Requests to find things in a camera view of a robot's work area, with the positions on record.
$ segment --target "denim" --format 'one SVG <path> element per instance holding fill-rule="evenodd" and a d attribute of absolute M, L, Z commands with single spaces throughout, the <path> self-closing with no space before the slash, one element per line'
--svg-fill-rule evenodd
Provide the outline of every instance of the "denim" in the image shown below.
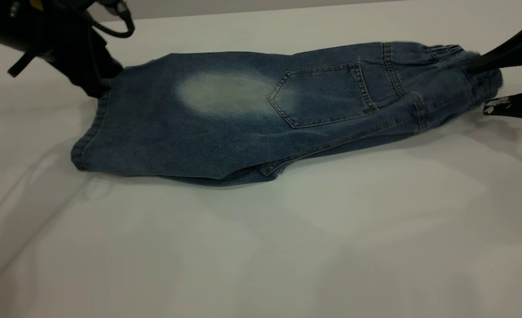
<path fill-rule="evenodd" d="M 294 161 L 392 143 L 495 97 L 477 53 L 409 42 L 291 56 L 169 54 L 109 79 L 79 170 L 230 186 L 273 180 Z"/>

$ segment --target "cable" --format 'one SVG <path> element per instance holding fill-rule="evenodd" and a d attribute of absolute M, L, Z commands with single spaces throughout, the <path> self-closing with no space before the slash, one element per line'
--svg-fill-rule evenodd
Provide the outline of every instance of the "cable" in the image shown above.
<path fill-rule="evenodd" d="M 117 32 L 115 30 L 112 30 L 108 27 L 103 26 L 86 11 L 80 11 L 74 6 L 72 6 L 69 2 L 69 0 L 59 0 L 62 4 L 64 4 L 68 9 L 70 9 L 74 14 L 78 15 L 79 17 L 83 18 L 89 24 L 91 24 L 93 27 L 97 28 L 98 30 L 101 30 L 105 34 L 109 34 L 111 36 L 114 36 L 116 38 L 129 38 L 133 35 L 135 32 L 135 24 L 133 23 L 133 19 L 131 18 L 131 12 L 127 8 L 127 5 L 122 0 L 119 0 L 116 3 L 115 10 L 118 14 L 118 16 L 125 22 L 125 25 L 127 27 L 127 32 Z"/>

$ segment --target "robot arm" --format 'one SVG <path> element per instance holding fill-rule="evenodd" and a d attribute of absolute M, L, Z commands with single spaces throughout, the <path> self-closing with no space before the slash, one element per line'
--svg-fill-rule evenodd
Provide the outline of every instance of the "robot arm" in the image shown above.
<path fill-rule="evenodd" d="M 0 0 L 0 44 L 25 52 L 9 74 L 17 76 L 33 58 L 40 57 L 88 96 L 99 98 L 108 91 L 104 79 L 114 78 L 123 67 L 111 57 L 107 43 L 92 27 L 118 38 L 129 38 L 135 26 L 123 0 L 98 0 L 122 18 L 128 30 L 117 32 L 102 26 L 86 12 L 94 2 Z"/>

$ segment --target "faded denim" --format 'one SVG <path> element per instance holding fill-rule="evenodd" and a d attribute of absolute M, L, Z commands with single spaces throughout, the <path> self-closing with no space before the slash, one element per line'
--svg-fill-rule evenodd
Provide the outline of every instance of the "faded denim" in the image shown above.
<path fill-rule="evenodd" d="M 493 98 L 500 71 L 460 46 L 392 42 L 291 56 L 170 54 L 111 79 L 72 150 L 79 170 L 210 186 L 411 137 Z"/>

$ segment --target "faded patch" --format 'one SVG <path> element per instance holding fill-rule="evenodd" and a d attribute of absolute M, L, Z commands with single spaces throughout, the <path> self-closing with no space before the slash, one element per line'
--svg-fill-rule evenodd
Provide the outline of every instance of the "faded patch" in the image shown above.
<path fill-rule="evenodd" d="M 243 114 L 274 112 L 267 95 L 275 80 L 243 74 L 196 74 L 180 83 L 178 99 L 203 113 Z"/>

